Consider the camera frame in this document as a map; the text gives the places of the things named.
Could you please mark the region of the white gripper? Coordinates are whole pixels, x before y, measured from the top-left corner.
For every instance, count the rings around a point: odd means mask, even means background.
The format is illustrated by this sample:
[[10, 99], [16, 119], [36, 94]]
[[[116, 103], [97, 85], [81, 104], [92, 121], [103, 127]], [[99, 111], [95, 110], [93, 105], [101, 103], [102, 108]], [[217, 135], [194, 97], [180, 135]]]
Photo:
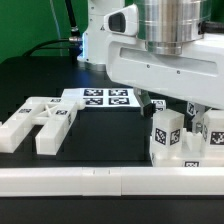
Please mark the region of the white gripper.
[[108, 37], [106, 47], [108, 76], [136, 87], [134, 95], [143, 117], [155, 113], [149, 92], [198, 103], [193, 133], [202, 131], [203, 115], [210, 107], [224, 109], [224, 35], [206, 34], [187, 42], [180, 55], [150, 53], [144, 41], [116, 34]]

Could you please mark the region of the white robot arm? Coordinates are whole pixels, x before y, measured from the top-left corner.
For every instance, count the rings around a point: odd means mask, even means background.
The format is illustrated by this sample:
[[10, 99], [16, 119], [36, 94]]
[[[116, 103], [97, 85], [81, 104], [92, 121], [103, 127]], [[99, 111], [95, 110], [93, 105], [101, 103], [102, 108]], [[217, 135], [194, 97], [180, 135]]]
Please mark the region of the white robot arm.
[[224, 24], [210, 20], [212, 0], [88, 0], [79, 65], [105, 71], [148, 94], [193, 102], [192, 130], [205, 106], [224, 110]]

